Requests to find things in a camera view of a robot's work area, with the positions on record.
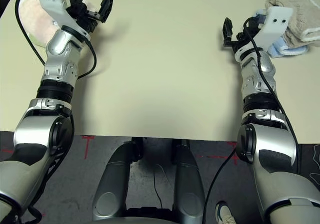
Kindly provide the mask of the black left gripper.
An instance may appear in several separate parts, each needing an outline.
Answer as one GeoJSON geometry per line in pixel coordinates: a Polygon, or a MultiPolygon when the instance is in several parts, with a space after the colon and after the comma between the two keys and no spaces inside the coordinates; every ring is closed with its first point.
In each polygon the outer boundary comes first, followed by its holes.
{"type": "Polygon", "coordinates": [[[102,0],[99,13],[87,9],[83,0],[70,0],[67,13],[86,32],[93,32],[98,22],[106,22],[113,6],[113,0],[102,0]]]}

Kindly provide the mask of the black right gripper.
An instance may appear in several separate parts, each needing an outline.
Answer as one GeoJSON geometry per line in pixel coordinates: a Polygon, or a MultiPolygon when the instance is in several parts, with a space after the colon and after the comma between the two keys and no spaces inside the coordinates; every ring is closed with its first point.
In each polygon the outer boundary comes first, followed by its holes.
{"type": "MultiPolygon", "coordinates": [[[[263,22],[262,16],[251,17],[251,29],[259,31],[261,29],[259,25],[262,24],[262,22],[263,22]]],[[[232,21],[228,17],[226,17],[224,20],[222,32],[223,32],[222,34],[223,34],[223,40],[224,40],[223,46],[231,47],[234,53],[236,53],[243,46],[247,45],[250,42],[250,38],[244,31],[239,32],[236,35],[236,41],[232,41],[233,26],[232,26],[232,21]]]]}

